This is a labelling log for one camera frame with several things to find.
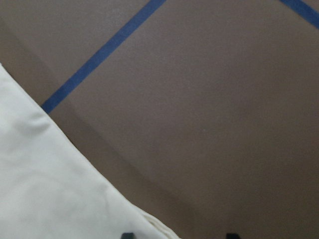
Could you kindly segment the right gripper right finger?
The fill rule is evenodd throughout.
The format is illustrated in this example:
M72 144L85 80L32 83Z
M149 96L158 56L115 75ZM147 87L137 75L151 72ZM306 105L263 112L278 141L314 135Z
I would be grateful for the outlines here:
M227 233L226 239L241 239L241 237L237 233Z

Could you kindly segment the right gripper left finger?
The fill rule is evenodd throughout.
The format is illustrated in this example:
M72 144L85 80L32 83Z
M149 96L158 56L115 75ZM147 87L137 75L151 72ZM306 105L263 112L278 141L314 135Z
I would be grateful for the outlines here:
M121 239L134 239L134 233L123 233Z

